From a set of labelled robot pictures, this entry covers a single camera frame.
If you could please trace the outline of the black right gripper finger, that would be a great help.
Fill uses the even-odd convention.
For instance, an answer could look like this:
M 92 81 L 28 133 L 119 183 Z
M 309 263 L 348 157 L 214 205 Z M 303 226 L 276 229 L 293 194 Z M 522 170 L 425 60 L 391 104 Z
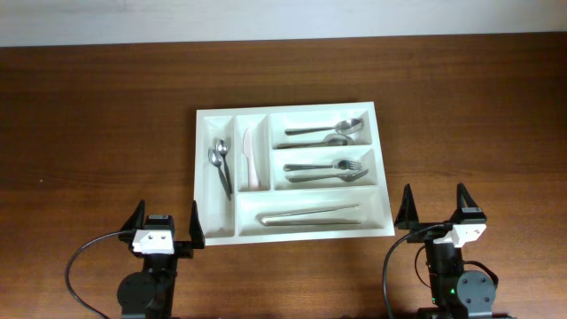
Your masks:
M 469 194 L 463 183 L 458 183 L 456 187 L 456 204 L 458 209 L 479 208 L 473 197 Z
M 394 226 L 400 230 L 414 230 L 419 226 L 416 203 L 410 184 L 403 189 L 399 212 L 395 218 Z

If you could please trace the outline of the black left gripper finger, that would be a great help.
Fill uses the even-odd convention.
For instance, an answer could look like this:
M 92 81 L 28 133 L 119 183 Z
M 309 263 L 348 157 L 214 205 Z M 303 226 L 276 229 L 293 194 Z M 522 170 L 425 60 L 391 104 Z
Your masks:
M 198 216 L 198 203 L 196 200 L 193 200 L 191 205 L 189 234 L 193 248 L 204 248 L 206 246 L 205 235 Z
M 132 242 L 138 230 L 144 226 L 145 201 L 140 200 L 132 215 L 124 222 L 120 228 L 119 240 L 121 242 Z

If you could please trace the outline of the metal fork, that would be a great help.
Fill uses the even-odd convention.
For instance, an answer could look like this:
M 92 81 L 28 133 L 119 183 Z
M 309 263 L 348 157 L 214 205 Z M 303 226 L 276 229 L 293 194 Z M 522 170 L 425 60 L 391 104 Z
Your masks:
M 362 164 L 349 159 L 336 159 L 330 164 L 285 164 L 283 166 L 285 172 L 314 169 L 360 170 L 362 169 Z
M 287 180 L 291 183 L 303 183 L 303 182 L 311 182 L 323 179 L 331 179 L 337 178 L 343 182 L 353 182 L 365 176 L 369 170 L 360 169 L 355 171 L 349 171 L 345 173 L 337 173 L 337 174 L 327 174 L 327 175 L 299 175 L 299 176 L 292 176 L 288 177 Z

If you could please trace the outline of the small teaspoon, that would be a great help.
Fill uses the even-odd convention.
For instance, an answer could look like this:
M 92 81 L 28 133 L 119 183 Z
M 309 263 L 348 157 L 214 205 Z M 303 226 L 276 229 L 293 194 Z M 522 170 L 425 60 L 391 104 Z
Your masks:
M 228 184 L 228 181 L 227 181 L 225 174 L 223 173 L 223 171 L 221 169 L 222 160 L 221 160 L 220 153 L 218 153 L 215 149 L 210 148 L 208 150 L 208 160 L 214 167 L 216 167 L 217 173 L 218 173 L 218 176 L 220 178 L 221 185 L 222 185 L 222 187 L 225 191 L 226 197 L 227 197 L 228 200 L 231 200 L 231 193 L 230 193 L 230 190 L 229 190 L 229 184 Z
M 224 174 L 228 183 L 228 188 L 229 188 L 229 193 L 233 194 L 233 190 L 232 190 L 232 185 L 231 185 L 231 178 L 230 178 L 230 171 L 229 171 L 229 165 L 228 165 L 228 160 L 227 160 L 227 155 L 229 152 L 229 147 L 228 144 L 222 140 L 219 139 L 216 142 L 216 151 L 218 153 L 220 153 L 220 155 L 222 156 L 222 160 L 223 160 L 223 167 L 224 167 Z

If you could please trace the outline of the pink plastic knife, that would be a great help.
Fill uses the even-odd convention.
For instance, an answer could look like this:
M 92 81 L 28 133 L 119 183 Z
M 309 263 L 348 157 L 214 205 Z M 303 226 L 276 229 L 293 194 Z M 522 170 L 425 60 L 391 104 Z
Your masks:
M 248 187 L 251 191 L 257 191 L 260 188 L 260 179 L 258 177 L 255 160 L 253 156 L 252 130 L 247 128 L 243 138 L 243 154 L 247 159 L 248 167 Z

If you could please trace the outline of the large spoon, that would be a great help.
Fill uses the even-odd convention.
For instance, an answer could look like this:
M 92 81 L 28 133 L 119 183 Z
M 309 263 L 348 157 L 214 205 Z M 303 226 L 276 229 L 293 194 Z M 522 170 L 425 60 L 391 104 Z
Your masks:
M 318 127 L 318 128 L 287 128 L 284 133 L 287 136 L 296 136 L 302 134 L 315 133 L 320 131 L 332 130 L 340 135 L 350 135 L 362 129 L 364 126 L 363 119 L 351 118 L 338 122 L 333 126 Z
M 304 148 L 304 147 L 346 146 L 346 145 L 354 145 L 354 140 L 349 136 L 336 134 L 336 135 L 328 135 L 320 142 L 277 144 L 275 148 L 291 149 L 291 148 Z

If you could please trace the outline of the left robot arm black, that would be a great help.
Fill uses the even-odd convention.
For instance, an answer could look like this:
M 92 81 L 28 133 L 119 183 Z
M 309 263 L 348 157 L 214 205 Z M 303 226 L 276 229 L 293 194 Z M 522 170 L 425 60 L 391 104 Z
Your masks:
M 120 228 L 119 240 L 143 261 L 143 268 L 126 276 L 119 284 L 117 300 L 123 318 L 170 318 L 177 278 L 177 263 L 191 259 L 205 247 L 198 217 L 198 204 L 190 210 L 190 240 L 175 240 L 175 221 L 167 214 L 145 214 L 145 202 Z

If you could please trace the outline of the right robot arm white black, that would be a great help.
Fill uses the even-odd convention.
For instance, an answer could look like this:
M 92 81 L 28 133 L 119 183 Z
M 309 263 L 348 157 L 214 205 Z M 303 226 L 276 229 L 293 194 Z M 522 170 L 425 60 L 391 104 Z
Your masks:
M 416 318 L 509 318 L 493 311 L 499 277 L 479 261 L 462 257 L 464 245 L 480 238 L 487 217 L 464 184 L 456 186 L 456 209 L 442 222 L 420 222 L 411 186 L 404 186 L 394 227 L 405 230 L 392 247 L 419 244 L 426 253 L 432 307 L 421 307 Z

